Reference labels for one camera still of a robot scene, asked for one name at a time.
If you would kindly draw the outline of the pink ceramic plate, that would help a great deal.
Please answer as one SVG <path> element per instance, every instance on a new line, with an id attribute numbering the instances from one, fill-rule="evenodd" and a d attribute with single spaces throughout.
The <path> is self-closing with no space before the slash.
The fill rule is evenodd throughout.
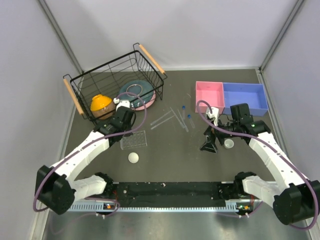
<path id="1" fill-rule="evenodd" d="M 150 107 L 156 100 L 156 92 L 153 91 L 152 95 L 144 96 L 142 100 L 147 108 Z M 145 107 L 138 99 L 130 103 L 130 108 L 135 111 L 143 111 Z"/>

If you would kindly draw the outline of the blue ceramic plate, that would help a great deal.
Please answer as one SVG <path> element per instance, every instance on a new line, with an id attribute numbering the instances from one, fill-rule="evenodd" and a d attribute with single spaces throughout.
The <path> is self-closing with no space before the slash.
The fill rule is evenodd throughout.
<path id="1" fill-rule="evenodd" d="M 130 93 L 130 94 L 123 94 L 118 98 L 120 100 L 127 100 L 130 102 L 130 107 L 132 109 L 137 109 L 139 107 L 143 107 L 142 102 L 135 96 L 132 95 L 136 94 L 139 96 L 145 104 L 151 101 L 154 91 L 152 85 L 146 80 L 132 80 L 126 83 L 121 87 L 118 94 L 122 93 Z"/>

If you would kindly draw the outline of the white round lid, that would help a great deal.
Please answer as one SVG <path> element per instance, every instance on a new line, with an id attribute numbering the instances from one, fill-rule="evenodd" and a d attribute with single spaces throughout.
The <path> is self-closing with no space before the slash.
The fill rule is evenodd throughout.
<path id="1" fill-rule="evenodd" d="M 131 152 L 128 155 L 128 160 L 132 164 L 136 164 L 139 161 L 139 155 L 136 152 Z"/>

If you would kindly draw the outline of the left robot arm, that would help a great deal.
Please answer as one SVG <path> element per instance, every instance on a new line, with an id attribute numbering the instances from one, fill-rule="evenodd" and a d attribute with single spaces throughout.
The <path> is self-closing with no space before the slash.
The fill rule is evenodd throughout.
<path id="1" fill-rule="evenodd" d="M 88 137 L 69 155 L 36 174 L 34 202 L 41 202 L 58 215 L 64 214 L 74 202 L 93 195 L 109 198 L 114 191 L 104 173 L 78 180 L 78 175 L 102 152 L 127 134 L 136 119 L 134 110 L 120 106 L 114 114 L 95 125 Z"/>

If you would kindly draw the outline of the clear pipette long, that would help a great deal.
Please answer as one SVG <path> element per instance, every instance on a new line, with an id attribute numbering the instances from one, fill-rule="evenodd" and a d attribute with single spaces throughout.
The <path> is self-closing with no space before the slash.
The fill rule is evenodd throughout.
<path id="1" fill-rule="evenodd" d="M 153 122 L 150 123 L 150 126 L 155 125 L 157 122 L 159 122 L 160 120 L 162 120 L 165 116 L 167 116 L 168 114 L 170 114 L 172 111 L 170 110 L 169 112 L 165 113 L 163 116 L 159 117 L 158 119 L 154 120 Z"/>

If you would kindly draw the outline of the small white cup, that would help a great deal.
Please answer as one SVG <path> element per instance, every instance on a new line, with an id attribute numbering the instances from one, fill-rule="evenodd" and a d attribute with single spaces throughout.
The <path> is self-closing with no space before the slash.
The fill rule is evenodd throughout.
<path id="1" fill-rule="evenodd" d="M 231 149 L 231 148 L 234 147 L 234 145 L 235 145 L 235 143 L 234 143 L 234 141 L 232 139 L 225 139 L 224 140 L 224 147 L 226 149 Z"/>

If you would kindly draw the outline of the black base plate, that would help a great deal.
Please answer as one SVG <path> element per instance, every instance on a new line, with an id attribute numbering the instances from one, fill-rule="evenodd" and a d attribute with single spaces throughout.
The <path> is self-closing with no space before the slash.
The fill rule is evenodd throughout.
<path id="1" fill-rule="evenodd" d="M 225 201 L 249 199 L 233 182 L 118 182 L 87 199 L 117 200 L 122 208 L 224 207 Z"/>

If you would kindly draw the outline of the clear test tube rack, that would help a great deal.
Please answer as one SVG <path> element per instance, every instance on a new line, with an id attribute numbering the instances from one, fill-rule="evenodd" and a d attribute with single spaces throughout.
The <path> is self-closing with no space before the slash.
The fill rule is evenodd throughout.
<path id="1" fill-rule="evenodd" d="M 147 145 L 145 130 L 133 132 L 131 135 L 125 136 L 120 140 L 120 148 L 122 150 L 141 148 Z"/>

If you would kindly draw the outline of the yellow and brown bowl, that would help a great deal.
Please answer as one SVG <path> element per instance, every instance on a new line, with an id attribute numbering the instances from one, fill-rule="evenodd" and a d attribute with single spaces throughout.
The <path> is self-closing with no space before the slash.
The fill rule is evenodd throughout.
<path id="1" fill-rule="evenodd" d="M 92 98 L 90 110 L 93 116 L 99 120 L 106 120 L 111 117 L 115 109 L 115 103 L 108 96 L 98 94 Z"/>

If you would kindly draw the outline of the pink plastic bin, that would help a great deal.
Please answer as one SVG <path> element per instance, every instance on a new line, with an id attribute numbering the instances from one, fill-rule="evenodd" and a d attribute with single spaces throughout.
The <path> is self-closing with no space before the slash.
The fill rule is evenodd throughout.
<path id="1" fill-rule="evenodd" d="M 225 109 L 224 85 L 222 82 L 196 81 L 195 82 L 195 103 L 203 100 L 211 107 L 219 109 L 222 114 Z"/>

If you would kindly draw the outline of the blue plastic bin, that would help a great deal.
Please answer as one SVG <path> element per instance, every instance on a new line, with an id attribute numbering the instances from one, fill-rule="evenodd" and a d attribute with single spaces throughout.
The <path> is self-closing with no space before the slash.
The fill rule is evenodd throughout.
<path id="1" fill-rule="evenodd" d="M 265 89 L 257 83 L 223 83 L 224 115 L 231 115 L 231 106 L 248 104 L 249 111 L 253 116 L 263 117 L 269 110 Z"/>

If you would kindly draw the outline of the blue capped tube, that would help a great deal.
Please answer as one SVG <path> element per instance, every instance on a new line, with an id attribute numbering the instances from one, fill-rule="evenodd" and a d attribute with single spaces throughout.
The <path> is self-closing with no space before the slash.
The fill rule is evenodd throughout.
<path id="1" fill-rule="evenodd" d="M 194 124 L 194 121 L 192 119 L 192 116 L 190 114 L 188 114 L 187 118 L 188 118 L 188 120 L 190 122 L 191 127 L 194 129 L 195 128 L 195 124 Z"/>
<path id="2" fill-rule="evenodd" d="M 185 105 L 182 106 L 182 119 L 183 119 L 183 121 L 185 121 L 185 119 L 186 119 L 186 107 L 185 107 Z"/>

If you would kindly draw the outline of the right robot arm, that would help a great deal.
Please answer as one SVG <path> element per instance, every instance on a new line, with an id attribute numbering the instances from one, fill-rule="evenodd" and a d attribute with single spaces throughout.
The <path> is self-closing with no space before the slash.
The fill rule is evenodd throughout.
<path id="1" fill-rule="evenodd" d="M 205 114 L 200 117 L 208 124 L 204 133 L 206 143 L 201 148 L 216 153 L 216 141 L 224 145 L 226 139 L 239 137 L 259 156 L 275 180 L 271 184 L 253 172 L 240 172 L 234 178 L 234 194 L 239 198 L 247 195 L 257 197 L 273 209 L 282 224 L 293 228 L 295 223 L 311 219 L 305 229 L 312 229 L 320 214 L 319 181 L 309 180 L 296 168 L 277 144 L 266 123 L 254 120 L 248 104 L 231 106 L 232 120 L 226 124 L 220 121 L 218 108 L 199 100 L 197 110 L 200 104 L 207 106 Z"/>

